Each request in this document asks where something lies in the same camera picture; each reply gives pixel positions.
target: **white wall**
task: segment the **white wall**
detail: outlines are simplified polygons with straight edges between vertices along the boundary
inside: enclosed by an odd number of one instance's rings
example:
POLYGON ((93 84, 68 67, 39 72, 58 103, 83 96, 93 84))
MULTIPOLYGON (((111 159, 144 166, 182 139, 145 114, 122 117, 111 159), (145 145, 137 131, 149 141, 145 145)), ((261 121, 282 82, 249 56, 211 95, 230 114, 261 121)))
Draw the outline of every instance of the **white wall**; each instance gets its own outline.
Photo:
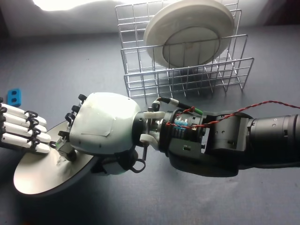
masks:
MULTIPOLYGON (((12 37, 116 32, 114 7, 125 1, 102 0, 67 11, 43 11, 32 0, 2 0, 1 9, 12 37)), ((241 26, 263 25, 285 1, 240 0, 241 26)))

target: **bright light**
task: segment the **bright light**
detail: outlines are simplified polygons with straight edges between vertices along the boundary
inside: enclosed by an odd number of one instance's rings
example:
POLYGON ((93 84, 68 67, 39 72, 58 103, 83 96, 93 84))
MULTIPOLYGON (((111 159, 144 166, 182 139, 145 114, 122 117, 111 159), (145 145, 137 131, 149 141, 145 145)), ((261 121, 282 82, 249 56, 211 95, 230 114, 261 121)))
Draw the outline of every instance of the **bright light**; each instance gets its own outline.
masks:
MULTIPOLYGON (((105 1, 105 0, 33 0, 34 4, 40 7, 44 11, 59 11, 59 10, 69 10, 80 5, 95 1, 105 1)), ((122 4, 134 4, 139 2, 145 2, 145 0, 121 0, 118 3, 122 4)))

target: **wire basket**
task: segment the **wire basket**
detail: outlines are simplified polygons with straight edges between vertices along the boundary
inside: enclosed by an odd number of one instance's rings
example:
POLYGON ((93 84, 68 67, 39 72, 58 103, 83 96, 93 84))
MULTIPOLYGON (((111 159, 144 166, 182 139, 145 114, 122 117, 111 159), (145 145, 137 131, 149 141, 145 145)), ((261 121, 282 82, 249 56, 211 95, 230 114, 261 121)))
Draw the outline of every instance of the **wire basket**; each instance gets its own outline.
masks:
POLYGON ((180 68, 163 67, 153 60, 148 52, 164 48, 168 59, 172 56, 174 47, 185 49, 186 45, 193 47, 206 46, 215 39, 177 43, 172 45, 146 46, 143 41, 144 31, 151 18, 162 8, 173 3, 173 0, 161 0, 147 3, 116 6, 118 29, 121 39, 121 55, 124 66, 124 82, 130 98, 148 95, 173 97, 175 92, 183 92, 186 96, 191 90, 201 95, 203 89, 212 93, 216 87, 223 86, 227 91, 229 86, 239 84, 244 89, 253 58, 243 58, 247 43, 247 35, 237 35, 241 10, 239 0, 220 0, 231 11, 234 18, 234 35, 218 39, 229 43, 228 47, 217 58, 210 59, 205 65, 188 67, 183 54, 180 68))

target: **robotic hand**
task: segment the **robotic hand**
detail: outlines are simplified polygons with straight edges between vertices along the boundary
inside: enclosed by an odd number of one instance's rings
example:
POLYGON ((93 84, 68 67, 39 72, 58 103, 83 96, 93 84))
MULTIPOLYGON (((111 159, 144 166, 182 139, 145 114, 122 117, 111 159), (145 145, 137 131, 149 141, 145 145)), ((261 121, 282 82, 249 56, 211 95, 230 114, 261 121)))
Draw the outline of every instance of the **robotic hand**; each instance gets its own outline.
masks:
POLYGON ((159 97, 147 112, 132 99, 113 93, 79 96, 66 115, 56 150, 69 161, 76 151, 98 156, 93 173, 135 173, 145 168, 147 147, 165 153, 176 169, 211 177, 228 177, 250 167, 281 168, 300 165, 300 117, 253 119, 237 112, 202 112, 172 98, 159 97), (161 102, 178 107, 160 112, 161 102), (144 147, 142 159, 135 147, 144 147), (136 162, 144 164, 136 170, 136 162))
POLYGON ((32 111, 3 103, 0 97, 0 146, 40 154, 50 151, 46 120, 32 111))

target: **plate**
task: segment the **plate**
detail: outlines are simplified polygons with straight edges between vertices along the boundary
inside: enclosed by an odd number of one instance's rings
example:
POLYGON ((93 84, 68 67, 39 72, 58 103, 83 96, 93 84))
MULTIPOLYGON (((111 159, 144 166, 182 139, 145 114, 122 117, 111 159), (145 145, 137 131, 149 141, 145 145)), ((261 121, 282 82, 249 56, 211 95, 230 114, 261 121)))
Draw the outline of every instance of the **plate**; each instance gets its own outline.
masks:
POLYGON ((181 0, 161 9, 144 33, 149 56, 166 68, 206 64, 229 45, 231 12, 215 0, 181 0))
MULTIPOLYGON (((65 121, 47 132, 51 141, 58 141, 58 132, 66 130, 67 124, 65 121)), ((70 162, 55 149, 51 149, 47 155, 26 153, 15 170, 14 185, 26 195, 52 195, 77 182, 97 160, 97 157, 77 152, 76 161, 70 162)))

